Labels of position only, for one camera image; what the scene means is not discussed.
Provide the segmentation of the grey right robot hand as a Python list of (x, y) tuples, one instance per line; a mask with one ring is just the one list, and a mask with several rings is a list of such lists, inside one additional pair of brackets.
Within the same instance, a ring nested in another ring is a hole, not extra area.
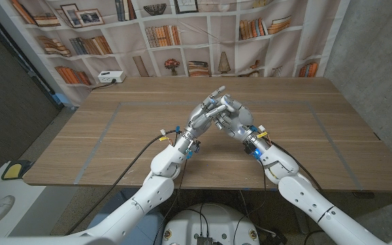
[(223, 95), (220, 102), (227, 107), (214, 117), (215, 125), (228, 136), (243, 143), (247, 154), (260, 159), (270, 145), (257, 137), (257, 128), (253, 124), (254, 118), (248, 108), (232, 99), (229, 94)]

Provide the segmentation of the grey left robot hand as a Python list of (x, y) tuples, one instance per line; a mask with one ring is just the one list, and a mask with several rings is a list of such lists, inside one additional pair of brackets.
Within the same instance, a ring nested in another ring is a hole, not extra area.
[(225, 86), (215, 90), (190, 113), (187, 125), (178, 136), (175, 144), (175, 147), (182, 154), (185, 154), (187, 149), (191, 147), (191, 144), (209, 129), (214, 117), (226, 110), (227, 106), (217, 99), (224, 90)]

